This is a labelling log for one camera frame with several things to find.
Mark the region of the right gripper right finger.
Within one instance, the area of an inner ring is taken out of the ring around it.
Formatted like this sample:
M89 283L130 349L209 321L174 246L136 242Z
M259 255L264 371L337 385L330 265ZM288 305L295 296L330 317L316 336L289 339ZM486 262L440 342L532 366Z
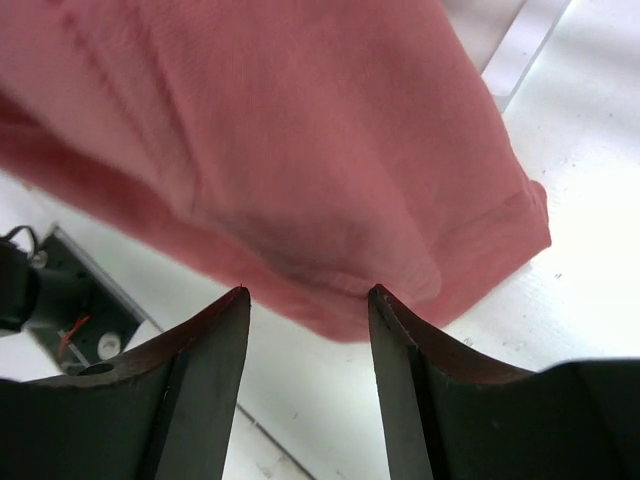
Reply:
M428 324L382 286L368 318L394 479L635 479L639 363L531 372Z

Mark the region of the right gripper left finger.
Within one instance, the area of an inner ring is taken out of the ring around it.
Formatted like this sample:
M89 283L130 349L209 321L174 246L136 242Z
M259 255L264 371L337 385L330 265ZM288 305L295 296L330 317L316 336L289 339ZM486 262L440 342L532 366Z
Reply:
M5 479L218 479L243 373L250 295L75 376L1 384Z

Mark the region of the red t shirt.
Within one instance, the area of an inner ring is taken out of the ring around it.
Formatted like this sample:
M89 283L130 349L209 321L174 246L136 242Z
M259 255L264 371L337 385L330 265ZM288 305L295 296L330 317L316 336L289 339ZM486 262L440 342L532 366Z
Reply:
M1 167L342 342L551 243L438 1L5 1Z

